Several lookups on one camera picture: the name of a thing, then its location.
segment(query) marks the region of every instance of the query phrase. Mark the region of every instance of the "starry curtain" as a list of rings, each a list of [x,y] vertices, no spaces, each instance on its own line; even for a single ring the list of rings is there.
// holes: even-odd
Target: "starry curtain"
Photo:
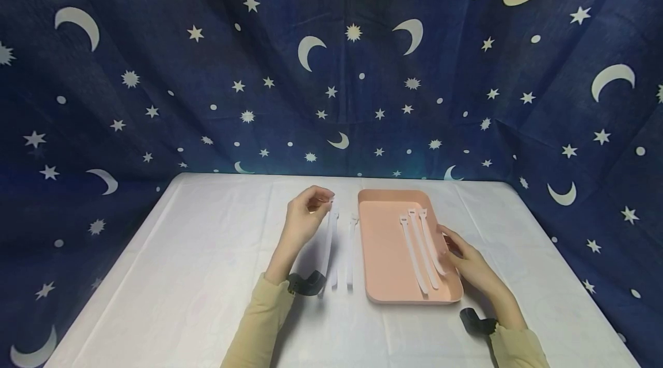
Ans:
[[[660,0],[0,17],[0,365],[64,336],[180,172],[508,182],[642,366],[663,359]]]

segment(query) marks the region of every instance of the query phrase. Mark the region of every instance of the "pink tray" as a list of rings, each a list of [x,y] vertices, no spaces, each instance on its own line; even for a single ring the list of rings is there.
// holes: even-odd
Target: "pink tray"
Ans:
[[[419,272],[428,285],[428,295],[424,295],[419,289],[410,254],[407,252],[405,235],[398,220],[401,214],[407,214],[409,208],[428,209],[426,222],[433,243],[438,252],[448,250],[444,236],[437,231],[437,219],[427,194],[410,190],[362,189],[359,192],[359,223],[366,295],[377,303],[458,302],[463,296],[463,285],[454,265],[448,256],[441,256],[440,264],[446,275],[440,276],[435,272],[440,288],[433,289],[423,262],[424,259],[430,260],[429,255],[422,258],[414,237],[413,225],[409,222],[410,238],[413,240]]]

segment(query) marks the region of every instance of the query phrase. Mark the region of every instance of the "beige sleeve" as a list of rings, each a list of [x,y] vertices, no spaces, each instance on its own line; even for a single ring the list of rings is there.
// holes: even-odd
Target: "beige sleeve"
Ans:
[[[490,335],[499,368],[550,368],[536,334],[497,325]]]
[[[294,299],[288,286],[287,281],[275,286],[260,275],[222,368],[269,368],[276,335]]]

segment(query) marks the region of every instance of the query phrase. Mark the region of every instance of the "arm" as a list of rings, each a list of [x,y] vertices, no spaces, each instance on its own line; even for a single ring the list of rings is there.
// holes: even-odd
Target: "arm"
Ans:
[[[272,259],[253,289],[222,368],[268,368],[283,322],[292,306],[294,294],[288,292],[286,278],[294,260],[311,240],[330,210],[333,193],[310,187],[288,203],[286,223]]]
[[[451,239],[450,261],[468,282],[479,289],[493,305],[498,325],[490,343],[499,368],[549,368],[546,355],[536,334],[527,328],[516,298],[486,263],[481,253],[446,227],[442,231]]]

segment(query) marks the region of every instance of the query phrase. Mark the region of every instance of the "white tablecloth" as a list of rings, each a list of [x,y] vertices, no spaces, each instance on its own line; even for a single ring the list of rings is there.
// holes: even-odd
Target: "white tablecloth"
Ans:
[[[202,173],[173,180],[45,366],[218,367],[279,240],[287,202],[311,184],[337,194],[341,235],[359,190],[426,192],[438,221],[509,285],[551,367],[638,367],[509,185]],[[345,286],[345,246],[331,265],[338,289],[297,298],[275,351],[278,367],[493,367],[485,341],[466,334],[458,316],[468,306],[485,315],[475,290],[448,306],[371,303],[360,248],[354,290]],[[313,265],[297,269],[308,276]]]

